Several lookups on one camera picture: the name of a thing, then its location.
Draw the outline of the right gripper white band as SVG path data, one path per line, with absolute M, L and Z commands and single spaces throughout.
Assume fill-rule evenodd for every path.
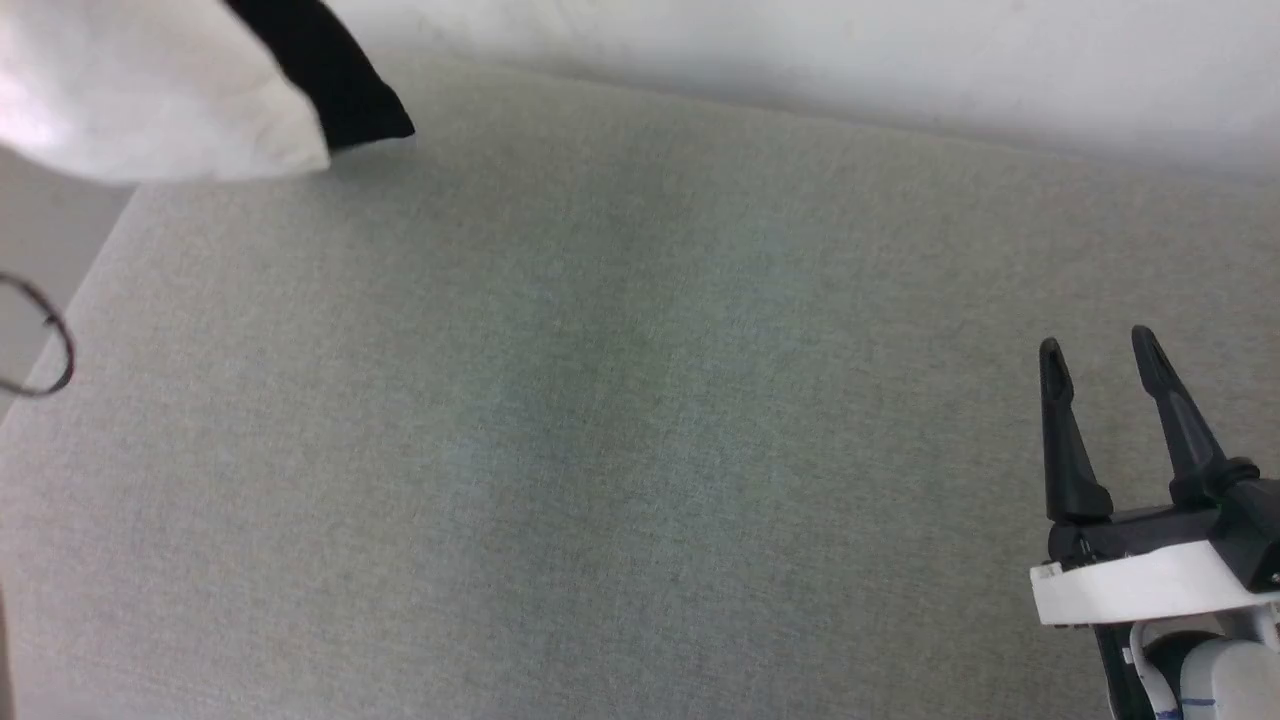
M 1222 451 L 1155 332 L 1134 325 L 1132 347 L 1172 466 L 1171 501 L 1215 506 L 1234 486 L 1258 480 L 1252 460 Z M 1112 625 L 1280 602 L 1280 539 L 1225 532 L 1210 509 L 1126 511 L 1108 521 L 1114 501 L 1083 442 L 1056 338 L 1041 342 L 1038 359 L 1046 516 L 1060 524 L 1050 532 L 1050 560 L 1030 569 L 1039 623 Z

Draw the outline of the white and black raglan shirt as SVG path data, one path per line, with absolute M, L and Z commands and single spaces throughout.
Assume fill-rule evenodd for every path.
M 0 0 L 0 147 L 63 174 L 303 176 L 415 131 L 325 0 Z

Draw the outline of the grey fabric sofa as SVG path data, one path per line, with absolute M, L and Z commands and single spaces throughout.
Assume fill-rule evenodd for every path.
M 1280 474 L 1280 183 L 452 61 L 320 176 L 137 190 L 0 425 L 20 720 L 1105 720 L 1037 348 Z

